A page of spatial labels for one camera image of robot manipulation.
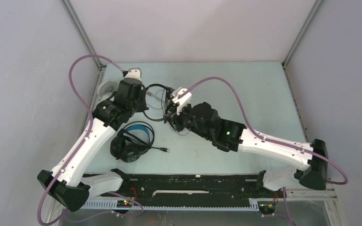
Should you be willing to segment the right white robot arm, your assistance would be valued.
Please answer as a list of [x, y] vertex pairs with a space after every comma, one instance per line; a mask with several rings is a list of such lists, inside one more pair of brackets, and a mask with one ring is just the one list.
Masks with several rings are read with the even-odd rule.
[[296, 183], [312, 190], [325, 190], [327, 156], [325, 142], [298, 143], [250, 130], [245, 124], [222, 119], [208, 103], [180, 107], [171, 104], [164, 119], [175, 131], [188, 130], [229, 152], [255, 153], [287, 163], [277, 170], [264, 170], [255, 190], [262, 197]]

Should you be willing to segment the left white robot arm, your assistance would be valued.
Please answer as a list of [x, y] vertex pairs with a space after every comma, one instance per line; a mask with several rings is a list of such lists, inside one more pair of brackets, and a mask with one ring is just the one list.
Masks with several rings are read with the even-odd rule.
[[146, 110], [145, 87], [141, 79], [124, 78], [119, 82], [113, 101], [100, 102], [92, 113], [79, 140], [52, 170], [42, 170], [37, 180], [48, 194], [69, 211], [79, 210], [89, 198], [115, 192], [129, 193], [130, 183], [122, 174], [110, 171], [89, 178], [85, 170], [101, 147], [126, 123], [134, 113]]

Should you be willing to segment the small black on-ear headphones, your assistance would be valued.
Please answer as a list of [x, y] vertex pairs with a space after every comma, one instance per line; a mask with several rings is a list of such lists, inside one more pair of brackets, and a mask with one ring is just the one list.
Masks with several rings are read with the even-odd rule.
[[[160, 88], [161, 90], [157, 93], [152, 93], [149, 91], [151, 88]], [[155, 110], [161, 110], [162, 116], [161, 118], [151, 118], [147, 115], [146, 111], [143, 112], [143, 115], [150, 121], [163, 122], [168, 125], [173, 125], [173, 120], [175, 116], [177, 116], [177, 107], [180, 106], [179, 103], [175, 102], [176, 97], [178, 96], [176, 94], [176, 89], [163, 84], [153, 83], [146, 87], [146, 95], [154, 98], [160, 103], [160, 107], [158, 108], [149, 104], [147, 104], [147, 106]]]

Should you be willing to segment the black headset with blue band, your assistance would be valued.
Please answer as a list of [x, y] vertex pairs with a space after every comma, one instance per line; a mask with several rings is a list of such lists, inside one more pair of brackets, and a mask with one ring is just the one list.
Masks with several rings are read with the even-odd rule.
[[[133, 134], [133, 131], [140, 130], [147, 136], [147, 141]], [[153, 127], [144, 121], [134, 121], [125, 125], [117, 132], [110, 144], [110, 153], [116, 160], [125, 163], [137, 161], [142, 155], [151, 149], [157, 149], [168, 153], [169, 149], [154, 147], [155, 131]]]

